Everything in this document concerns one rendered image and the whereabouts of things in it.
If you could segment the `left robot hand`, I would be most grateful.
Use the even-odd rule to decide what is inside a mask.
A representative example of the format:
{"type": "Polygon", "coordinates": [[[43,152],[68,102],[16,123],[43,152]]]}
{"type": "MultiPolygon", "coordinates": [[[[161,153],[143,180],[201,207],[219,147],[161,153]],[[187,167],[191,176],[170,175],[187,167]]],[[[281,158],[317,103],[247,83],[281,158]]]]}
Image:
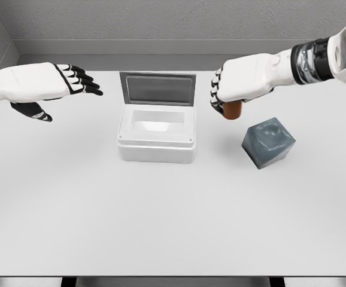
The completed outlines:
{"type": "Polygon", "coordinates": [[[12,66],[0,70],[2,95],[11,107],[26,117],[51,122],[52,117],[39,101],[65,96],[104,93],[94,79],[78,66],[50,62],[12,66]]]}

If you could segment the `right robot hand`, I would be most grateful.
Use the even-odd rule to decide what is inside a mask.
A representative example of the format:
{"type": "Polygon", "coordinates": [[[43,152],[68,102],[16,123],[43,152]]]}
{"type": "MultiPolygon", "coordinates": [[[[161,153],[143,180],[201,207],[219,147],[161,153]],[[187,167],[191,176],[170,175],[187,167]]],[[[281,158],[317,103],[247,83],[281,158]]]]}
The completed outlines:
{"type": "Polygon", "coordinates": [[[223,116],[222,104],[248,102],[274,89],[269,74],[271,54],[255,54],[227,60],[211,81],[211,106],[223,116]]]}

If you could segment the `brown cylindrical cup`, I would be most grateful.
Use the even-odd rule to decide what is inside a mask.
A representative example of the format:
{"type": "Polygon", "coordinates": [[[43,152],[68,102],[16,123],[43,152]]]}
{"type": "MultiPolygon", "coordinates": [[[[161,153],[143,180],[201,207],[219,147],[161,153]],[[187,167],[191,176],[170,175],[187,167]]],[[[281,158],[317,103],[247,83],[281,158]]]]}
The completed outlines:
{"type": "Polygon", "coordinates": [[[241,116],[242,102],[240,100],[233,102],[224,102],[222,104],[223,117],[227,120],[235,120],[241,116]]]}

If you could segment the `dark grey cube holder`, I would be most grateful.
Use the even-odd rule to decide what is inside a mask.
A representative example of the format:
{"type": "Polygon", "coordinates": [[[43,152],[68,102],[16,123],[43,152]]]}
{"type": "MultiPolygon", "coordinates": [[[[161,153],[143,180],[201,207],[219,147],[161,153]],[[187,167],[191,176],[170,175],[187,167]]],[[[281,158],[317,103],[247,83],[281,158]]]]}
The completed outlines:
{"type": "Polygon", "coordinates": [[[286,157],[296,139],[276,118],[248,128],[241,144],[258,169],[274,164],[286,157]]]}

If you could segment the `grey framed box lid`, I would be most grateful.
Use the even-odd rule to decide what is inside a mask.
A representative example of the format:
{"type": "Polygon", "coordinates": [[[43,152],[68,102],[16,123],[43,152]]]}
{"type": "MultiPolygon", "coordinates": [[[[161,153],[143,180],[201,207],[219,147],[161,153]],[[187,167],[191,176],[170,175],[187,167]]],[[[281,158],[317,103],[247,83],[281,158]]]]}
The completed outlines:
{"type": "Polygon", "coordinates": [[[120,72],[125,104],[193,106],[195,74],[120,72]]]}

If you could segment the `white box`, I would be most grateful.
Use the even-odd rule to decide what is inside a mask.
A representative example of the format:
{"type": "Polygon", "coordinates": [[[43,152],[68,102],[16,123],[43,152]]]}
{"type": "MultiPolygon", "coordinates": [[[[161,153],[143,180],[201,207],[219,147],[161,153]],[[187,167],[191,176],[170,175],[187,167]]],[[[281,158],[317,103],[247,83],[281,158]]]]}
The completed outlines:
{"type": "Polygon", "coordinates": [[[124,161],[190,164],[196,153],[196,109],[126,104],[117,147],[124,161]]]}

